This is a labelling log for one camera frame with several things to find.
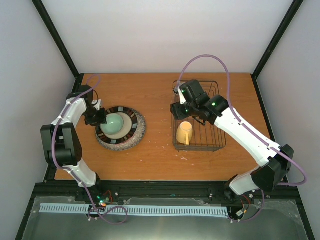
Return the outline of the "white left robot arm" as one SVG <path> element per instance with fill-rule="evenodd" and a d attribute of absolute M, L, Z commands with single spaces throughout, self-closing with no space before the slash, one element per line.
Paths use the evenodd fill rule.
<path fill-rule="evenodd" d="M 94 88 L 82 85 L 77 92 L 66 98 L 60 115 L 51 124 L 40 129 L 45 160 L 64 170 L 76 180 L 81 188 L 87 187 L 86 195 L 92 201 L 103 198 L 104 188 L 100 178 L 83 159 L 83 149 L 76 132 L 77 124 L 84 117 L 86 125 L 98 127 L 107 123 L 105 108 L 100 100 L 94 100 Z"/>

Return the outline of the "yellow mug white inside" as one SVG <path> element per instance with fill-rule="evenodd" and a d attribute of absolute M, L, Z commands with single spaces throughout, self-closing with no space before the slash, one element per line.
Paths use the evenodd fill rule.
<path fill-rule="evenodd" d="M 177 128 L 176 140 L 178 143 L 189 146 L 193 137 L 193 126 L 188 121 L 183 121 Z"/>

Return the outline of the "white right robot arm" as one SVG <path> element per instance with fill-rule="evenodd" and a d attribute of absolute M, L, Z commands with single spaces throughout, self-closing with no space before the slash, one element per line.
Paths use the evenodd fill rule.
<path fill-rule="evenodd" d="M 171 104 L 176 120 L 194 118 L 198 123 L 210 123 L 231 136 L 255 160 L 257 167 L 236 175 L 226 185 L 225 195 L 243 195 L 253 190 L 271 192 L 291 169 L 294 150 L 270 140 L 246 120 L 221 95 L 209 97 L 198 80 L 181 84 L 175 93 L 179 101 Z"/>

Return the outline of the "light green ceramic bowl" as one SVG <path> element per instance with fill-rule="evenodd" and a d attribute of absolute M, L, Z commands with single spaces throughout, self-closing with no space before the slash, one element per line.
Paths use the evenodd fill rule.
<path fill-rule="evenodd" d="M 118 133 L 124 126 L 124 119 L 117 113 L 106 116 L 106 123 L 100 125 L 100 129 L 107 135 Z"/>

